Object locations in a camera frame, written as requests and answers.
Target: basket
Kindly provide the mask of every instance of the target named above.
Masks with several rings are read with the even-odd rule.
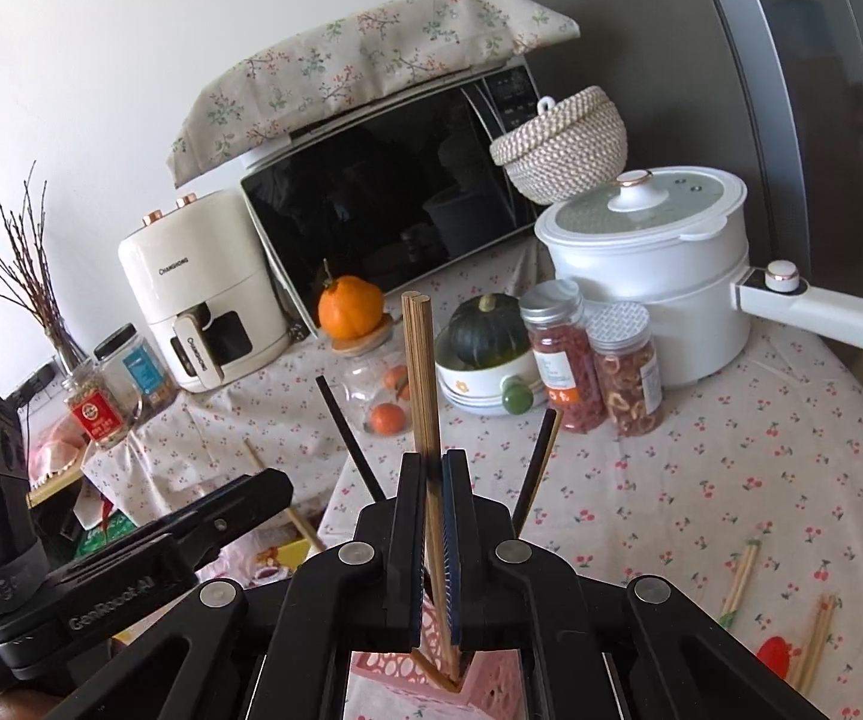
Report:
[[[555,103],[491,146],[495,165],[527,199],[564,202],[614,181],[628,160],[628,133],[615,103],[597,86]]]
[[[437,666],[441,648],[434,608],[425,601],[422,639]],[[518,651],[474,654],[460,693],[448,693],[430,683],[407,655],[357,653],[351,672],[385,685],[415,704],[434,707],[436,720],[512,720],[521,703],[521,662]]]

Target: gray refrigerator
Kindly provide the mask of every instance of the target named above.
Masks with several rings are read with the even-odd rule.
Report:
[[[535,0],[582,37],[529,56],[540,93],[605,89],[631,167],[748,184],[751,261],[863,296],[863,0]]]

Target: microwave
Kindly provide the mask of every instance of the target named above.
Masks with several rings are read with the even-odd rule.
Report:
[[[250,166],[246,154],[240,186],[281,308],[317,334],[326,261],[388,293],[533,225],[540,209],[488,148],[538,99],[516,57],[293,132]]]

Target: green pumpkin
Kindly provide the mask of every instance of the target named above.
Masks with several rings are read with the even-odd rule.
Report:
[[[518,299],[511,295],[466,300],[452,315],[449,333],[455,357],[475,370],[503,365],[531,348]]]

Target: pink basket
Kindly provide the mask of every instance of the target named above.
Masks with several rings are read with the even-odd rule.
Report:
[[[438,624],[428,602],[423,610],[422,640],[425,654],[441,667]],[[436,718],[511,720],[521,702],[521,665],[516,650],[476,653],[460,693],[448,693],[431,683],[407,655],[358,653],[351,660],[351,670],[399,696],[432,704]]]

